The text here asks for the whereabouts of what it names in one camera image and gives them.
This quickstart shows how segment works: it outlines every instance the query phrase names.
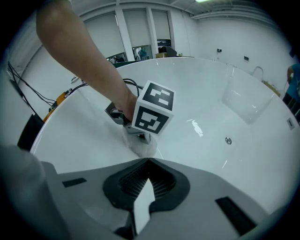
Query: white cube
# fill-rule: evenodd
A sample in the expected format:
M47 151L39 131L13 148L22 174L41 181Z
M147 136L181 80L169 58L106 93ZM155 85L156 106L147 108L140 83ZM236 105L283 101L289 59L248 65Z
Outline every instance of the white cube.
M160 135L174 116L176 91L147 81L135 105L132 127Z

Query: white tub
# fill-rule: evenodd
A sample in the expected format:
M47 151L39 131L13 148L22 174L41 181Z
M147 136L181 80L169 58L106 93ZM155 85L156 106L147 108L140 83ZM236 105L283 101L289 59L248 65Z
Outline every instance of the white tub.
M231 65L193 58L148 60L118 71L139 85L152 80L177 91L177 112L156 138L155 157L215 173L269 213L288 203L298 183L300 128L264 84ZM31 152L58 173L138 158L104 112L109 103L80 88L54 111Z

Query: hand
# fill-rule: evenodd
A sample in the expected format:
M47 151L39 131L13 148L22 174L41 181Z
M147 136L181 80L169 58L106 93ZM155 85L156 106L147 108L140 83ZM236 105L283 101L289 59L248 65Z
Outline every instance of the hand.
M123 111L125 117L132 122L133 114L135 112L135 104L137 97L128 89L127 97L122 105L115 104L116 108Z

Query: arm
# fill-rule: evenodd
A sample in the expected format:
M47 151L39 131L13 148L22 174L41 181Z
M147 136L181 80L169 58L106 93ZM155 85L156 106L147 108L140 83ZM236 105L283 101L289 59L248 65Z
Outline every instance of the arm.
M290 84L291 83L291 74L294 73L293 67L290 66L287 69L287 82Z
M37 35L55 60L110 99L132 121L136 96L97 49L70 2L56 0L39 9Z

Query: blue shirt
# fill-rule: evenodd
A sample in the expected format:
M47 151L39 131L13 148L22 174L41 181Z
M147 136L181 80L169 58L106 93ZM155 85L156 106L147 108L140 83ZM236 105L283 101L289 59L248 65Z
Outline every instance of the blue shirt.
M300 97L297 91L297 85L300 83L300 64L292 65L292 69L294 72L294 77L292 78L286 93L296 99L297 102L300 102Z

